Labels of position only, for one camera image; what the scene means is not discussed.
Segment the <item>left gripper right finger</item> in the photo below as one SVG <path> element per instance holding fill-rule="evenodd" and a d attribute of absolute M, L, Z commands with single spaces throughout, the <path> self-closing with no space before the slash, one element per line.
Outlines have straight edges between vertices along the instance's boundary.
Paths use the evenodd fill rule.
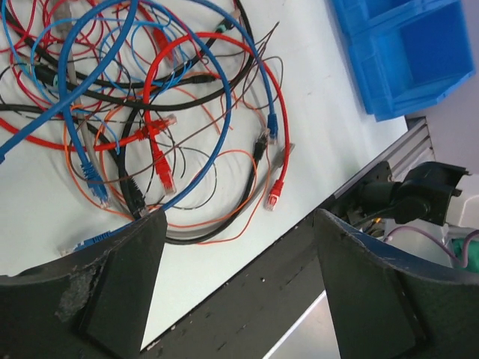
<path fill-rule="evenodd" d="M 478 275 L 409 254 L 314 215 L 342 358 L 477 358 Z"/>

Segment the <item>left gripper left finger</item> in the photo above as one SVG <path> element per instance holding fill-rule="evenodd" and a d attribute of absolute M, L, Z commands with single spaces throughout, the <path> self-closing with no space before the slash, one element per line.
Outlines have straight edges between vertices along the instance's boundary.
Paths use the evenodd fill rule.
<path fill-rule="evenodd" d="M 85 249 L 1 276 L 1 357 L 138 358 L 166 229 L 158 209 Z"/>

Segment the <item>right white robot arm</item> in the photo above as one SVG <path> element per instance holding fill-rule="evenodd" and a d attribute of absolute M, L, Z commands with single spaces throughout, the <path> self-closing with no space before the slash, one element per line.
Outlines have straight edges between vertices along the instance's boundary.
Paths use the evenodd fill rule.
<path fill-rule="evenodd" d="M 441 162 L 424 162 L 401 182 L 368 182 L 359 187 L 356 203 L 366 215 L 353 224 L 358 228 L 376 218 L 408 224 L 420 219 L 442 226 L 451 199 L 462 191 L 459 183 L 469 175 L 466 168 Z"/>

